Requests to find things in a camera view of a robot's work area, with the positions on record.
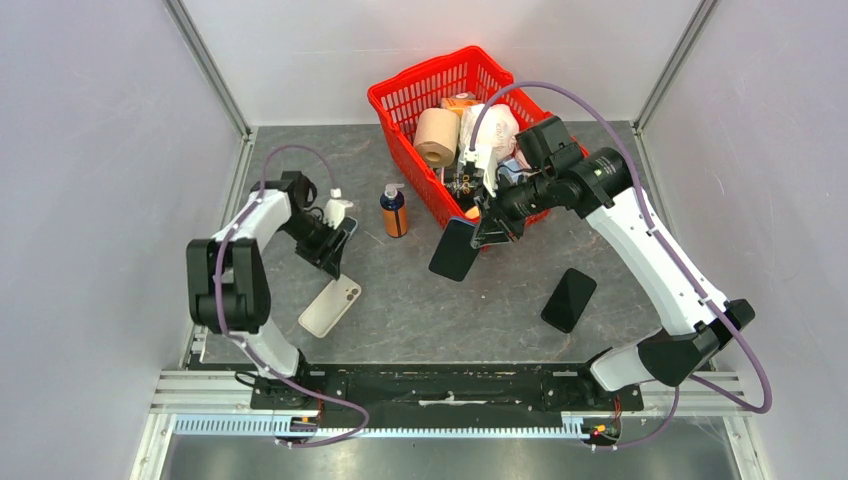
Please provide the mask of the blue phone with black screen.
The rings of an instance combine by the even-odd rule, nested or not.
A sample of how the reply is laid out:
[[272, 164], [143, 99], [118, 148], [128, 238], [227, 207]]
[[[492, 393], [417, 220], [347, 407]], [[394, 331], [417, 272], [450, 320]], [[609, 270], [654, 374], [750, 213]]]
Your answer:
[[451, 218], [431, 257], [428, 270], [443, 278], [462, 282], [479, 255], [479, 250], [471, 243], [475, 228], [476, 225], [466, 219]]

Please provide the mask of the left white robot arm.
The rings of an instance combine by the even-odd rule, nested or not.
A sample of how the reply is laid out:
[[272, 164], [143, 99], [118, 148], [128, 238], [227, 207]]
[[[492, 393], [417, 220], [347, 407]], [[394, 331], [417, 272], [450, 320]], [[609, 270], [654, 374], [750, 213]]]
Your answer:
[[266, 378], [279, 378], [276, 396], [290, 408], [307, 405], [314, 393], [310, 377], [298, 372], [302, 354], [271, 320], [272, 295], [262, 252], [284, 232], [295, 253], [331, 282], [301, 318], [333, 327], [359, 295], [359, 285], [341, 272], [346, 243], [357, 227], [348, 217], [351, 202], [338, 186], [318, 212], [317, 188], [300, 171], [258, 182], [244, 207], [213, 237], [186, 248], [189, 311], [192, 321], [234, 343]]

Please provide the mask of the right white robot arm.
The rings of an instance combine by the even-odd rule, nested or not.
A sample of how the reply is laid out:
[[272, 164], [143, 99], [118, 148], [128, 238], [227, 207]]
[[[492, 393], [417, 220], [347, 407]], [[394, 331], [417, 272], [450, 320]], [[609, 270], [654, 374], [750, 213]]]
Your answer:
[[555, 207], [571, 210], [613, 247], [660, 318], [655, 334], [589, 361], [590, 374], [577, 382], [585, 406], [604, 408], [631, 384], [680, 385], [752, 322], [751, 304], [728, 299], [684, 254], [635, 185], [637, 173], [621, 152], [603, 147], [584, 153], [556, 116], [520, 132], [517, 144], [530, 166], [517, 183], [498, 176], [490, 145], [479, 143], [460, 156], [482, 180], [472, 246], [515, 242], [529, 217]]

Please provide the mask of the black phone on table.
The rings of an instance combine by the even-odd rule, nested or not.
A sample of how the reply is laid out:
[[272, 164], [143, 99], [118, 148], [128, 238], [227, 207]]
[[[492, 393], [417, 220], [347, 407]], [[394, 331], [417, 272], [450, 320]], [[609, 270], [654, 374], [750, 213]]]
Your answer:
[[568, 269], [541, 311], [541, 319], [556, 330], [571, 333], [585, 311], [597, 282], [579, 270]]

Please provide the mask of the black packet in basket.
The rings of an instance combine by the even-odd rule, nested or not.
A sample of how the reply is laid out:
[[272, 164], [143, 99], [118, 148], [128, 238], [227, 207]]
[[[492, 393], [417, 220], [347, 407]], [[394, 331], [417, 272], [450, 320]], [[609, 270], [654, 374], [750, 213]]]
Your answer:
[[456, 200], [472, 199], [483, 187], [483, 175], [463, 168], [448, 170], [443, 185]]

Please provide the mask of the orange label blue pump bottle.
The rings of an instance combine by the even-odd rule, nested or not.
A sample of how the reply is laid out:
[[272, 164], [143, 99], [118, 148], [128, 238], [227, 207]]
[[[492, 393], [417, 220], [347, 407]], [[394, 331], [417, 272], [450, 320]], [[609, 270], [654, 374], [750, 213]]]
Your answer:
[[401, 189], [404, 184], [387, 184], [379, 199], [386, 233], [392, 238], [401, 238], [408, 231], [406, 201]]

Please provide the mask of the white plastic bag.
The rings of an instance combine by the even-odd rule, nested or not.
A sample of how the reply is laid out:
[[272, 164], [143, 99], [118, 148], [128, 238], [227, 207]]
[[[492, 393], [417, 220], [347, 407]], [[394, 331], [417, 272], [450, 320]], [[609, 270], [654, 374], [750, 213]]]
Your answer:
[[[483, 104], [477, 104], [464, 110], [460, 118], [458, 138], [460, 150], [464, 150], [468, 146], [473, 127], [483, 107]], [[498, 162], [501, 162], [513, 155], [516, 146], [516, 135], [518, 133], [519, 124], [510, 108], [504, 104], [495, 104], [483, 116], [475, 145], [491, 146], [497, 155]]]

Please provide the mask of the beige toilet paper roll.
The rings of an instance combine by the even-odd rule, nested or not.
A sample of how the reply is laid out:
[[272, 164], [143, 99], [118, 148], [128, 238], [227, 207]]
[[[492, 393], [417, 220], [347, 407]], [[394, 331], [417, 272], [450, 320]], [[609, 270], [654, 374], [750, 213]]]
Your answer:
[[430, 167], [447, 167], [456, 156], [460, 117], [442, 108], [428, 108], [419, 116], [413, 147]]

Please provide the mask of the orange box in basket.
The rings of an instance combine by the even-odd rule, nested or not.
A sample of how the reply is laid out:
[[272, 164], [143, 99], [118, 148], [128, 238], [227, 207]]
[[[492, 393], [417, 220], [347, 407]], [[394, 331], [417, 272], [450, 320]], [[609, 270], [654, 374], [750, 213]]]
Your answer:
[[442, 98], [440, 107], [462, 117], [466, 108], [477, 105], [479, 100], [473, 93], [462, 92], [451, 97]]

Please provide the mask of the red plastic basket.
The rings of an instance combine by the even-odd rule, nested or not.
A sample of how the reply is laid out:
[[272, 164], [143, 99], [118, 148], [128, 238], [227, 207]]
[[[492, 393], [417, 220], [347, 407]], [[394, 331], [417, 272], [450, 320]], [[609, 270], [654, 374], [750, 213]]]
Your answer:
[[454, 217], [469, 217], [434, 159], [459, 154], [466, 111], [482, 106], [513, 80], [483, 49], [467, 46], [409, 67], [367, 91], [393, 161], [441, 226]]

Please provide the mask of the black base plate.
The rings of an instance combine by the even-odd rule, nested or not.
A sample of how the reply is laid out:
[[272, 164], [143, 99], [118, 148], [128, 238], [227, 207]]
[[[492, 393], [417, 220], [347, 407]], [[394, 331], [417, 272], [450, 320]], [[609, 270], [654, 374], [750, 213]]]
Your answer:
[[638, 386], [607, 392], [575, 363], [304, 364], [294, 378], [304, 392], [255, 373], [235, 378], [251, 388], [252, 409], [329, 428], [553, 427], [565, 412], [644, 408]]

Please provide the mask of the aluminium frame rail right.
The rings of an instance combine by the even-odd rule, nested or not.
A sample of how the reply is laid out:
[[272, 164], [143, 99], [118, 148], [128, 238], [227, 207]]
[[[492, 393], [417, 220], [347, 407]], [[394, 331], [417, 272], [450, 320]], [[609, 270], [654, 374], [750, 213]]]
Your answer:
[[688, 20], [683, 33], [672, 49], [660, 75], [650, 90], [632, 126], [637, 135], [641, 135], [651, 122], [680, 69], [688, 59], [696, 42], [713, 16], [719, 0], [700, 0]]

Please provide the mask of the aluminium frame rail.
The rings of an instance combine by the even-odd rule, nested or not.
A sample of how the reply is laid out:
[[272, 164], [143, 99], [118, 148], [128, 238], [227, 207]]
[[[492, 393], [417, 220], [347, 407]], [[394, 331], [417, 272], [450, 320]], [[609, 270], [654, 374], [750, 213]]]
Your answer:
[[164, 0], [163, 3], [234, 129], [243, 139], [248, 139], [252, 134], [252, 127], [237, 105], [187, 6], [181, 0]]
[[641, 135], [651, 122], [680, 69], [688, 59], [696, 42], [713, 16], [719, 0], [700, 0], [688, 20], [683, 33], [672, 49], [660, 75], [650, 90], [632, 126], [637, 135]]

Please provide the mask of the aluminium frame rail left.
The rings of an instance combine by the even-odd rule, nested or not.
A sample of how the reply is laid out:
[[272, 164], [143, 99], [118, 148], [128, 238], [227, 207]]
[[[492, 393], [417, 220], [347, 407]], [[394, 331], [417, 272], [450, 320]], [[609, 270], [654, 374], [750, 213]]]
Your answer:
[[164, 0], [163, 3], [234, 129], [243, 139], [248, 139], [252, 134], [252, 127], [237, 105], [187, 6], [181, 0]]

